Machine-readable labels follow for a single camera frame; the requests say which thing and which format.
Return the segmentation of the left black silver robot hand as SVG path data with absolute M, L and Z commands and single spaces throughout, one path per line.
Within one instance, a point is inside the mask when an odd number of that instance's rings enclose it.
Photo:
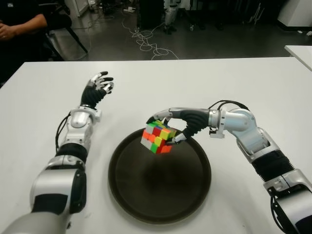
M 114 88 L 114 78 L 107 75 L 108 71 L 102 71 L 89 79 L 82 92 L 80 106 L 95 109 L 106 95 L 111 94 Z

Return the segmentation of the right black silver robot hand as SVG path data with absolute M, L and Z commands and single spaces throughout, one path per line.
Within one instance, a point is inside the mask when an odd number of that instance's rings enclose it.
M 167 145 L 174 145 L 191 138 L 202 129 L 207 128 L 209 126 L 209 113 L 210 109 L 173 107 L 155 113 L 146 123 L 149 124 L 156 120 L 163 119 L 169 121 L 171 118 L 185 121 L 186 128 L 180 134 L 173 137 L 171 141 L 166 143 Z

